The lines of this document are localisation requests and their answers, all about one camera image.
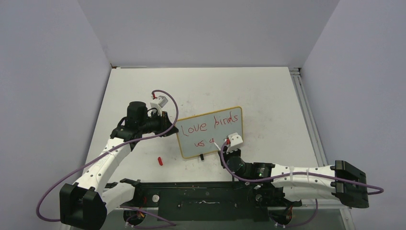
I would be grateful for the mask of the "yellow framed small whiteboard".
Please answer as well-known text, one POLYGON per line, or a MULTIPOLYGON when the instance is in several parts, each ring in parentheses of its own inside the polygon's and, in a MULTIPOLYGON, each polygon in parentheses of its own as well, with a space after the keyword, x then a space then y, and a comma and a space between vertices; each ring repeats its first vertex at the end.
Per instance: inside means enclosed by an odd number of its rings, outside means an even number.
POLYGON ((225 139, 234 133, 244 136, 243 110, 240 106, 180 119, 175 127, 184 159, 218 151, 225 139))

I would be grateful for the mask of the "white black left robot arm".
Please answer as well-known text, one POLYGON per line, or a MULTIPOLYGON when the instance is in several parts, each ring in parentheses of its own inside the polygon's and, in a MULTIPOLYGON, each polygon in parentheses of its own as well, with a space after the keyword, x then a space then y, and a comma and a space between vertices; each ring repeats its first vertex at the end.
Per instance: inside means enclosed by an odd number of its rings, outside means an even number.
POLYGON ((89 162, 86 172, 74 184, 65 184, 59 192, 60 221, 83 230, 99 230, 107 215, 127 202, 138 206, 143 193, 134 182, 120 182, 112 189, 105 187, 125 157, 143 140, 144 134, 166 137, 178 132, 163 107, 168 102, 164 96, 150 102, 148 114, 144 102, 131 102, 126 116, 118 123, 98 158, 89 162))

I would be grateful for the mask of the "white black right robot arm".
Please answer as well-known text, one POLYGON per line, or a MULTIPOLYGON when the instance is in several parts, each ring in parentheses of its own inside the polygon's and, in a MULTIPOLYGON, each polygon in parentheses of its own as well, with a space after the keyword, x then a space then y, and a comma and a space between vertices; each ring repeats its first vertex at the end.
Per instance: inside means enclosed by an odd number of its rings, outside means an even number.
POLYGON ((219 151, 218 155, 222 167, 239 181, 274 188, 271 200, 277 205, 303 199, 329 199, 347 207, 369 207, 366 174, 346 161, 311 168, 244 162, 240 149, 230 153, 219 151))

